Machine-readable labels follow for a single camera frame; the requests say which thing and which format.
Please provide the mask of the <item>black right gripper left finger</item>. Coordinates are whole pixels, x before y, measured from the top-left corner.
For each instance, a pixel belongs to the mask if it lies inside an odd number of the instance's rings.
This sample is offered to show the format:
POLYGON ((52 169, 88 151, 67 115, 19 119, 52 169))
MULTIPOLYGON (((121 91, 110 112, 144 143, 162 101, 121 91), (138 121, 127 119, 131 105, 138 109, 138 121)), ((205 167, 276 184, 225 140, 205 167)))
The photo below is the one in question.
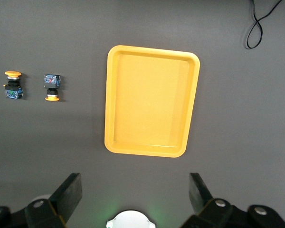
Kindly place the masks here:
POLYGON ((82 198, 80 173, 71 173, 48 198, 32 201, 25 208, 29 228, 65 228, 82 198))

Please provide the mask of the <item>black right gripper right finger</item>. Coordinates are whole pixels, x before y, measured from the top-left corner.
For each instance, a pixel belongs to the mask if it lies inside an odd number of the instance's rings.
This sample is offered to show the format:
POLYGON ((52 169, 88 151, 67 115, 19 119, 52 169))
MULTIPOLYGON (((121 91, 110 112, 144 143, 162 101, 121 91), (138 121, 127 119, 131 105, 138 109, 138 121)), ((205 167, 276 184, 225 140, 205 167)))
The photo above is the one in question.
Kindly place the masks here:
POLYGON ((183 228, 239 228, 243 226, 243 211, 221 198, 214 198, 198 173, 190 173, 189 198, 195 214, 183 228))

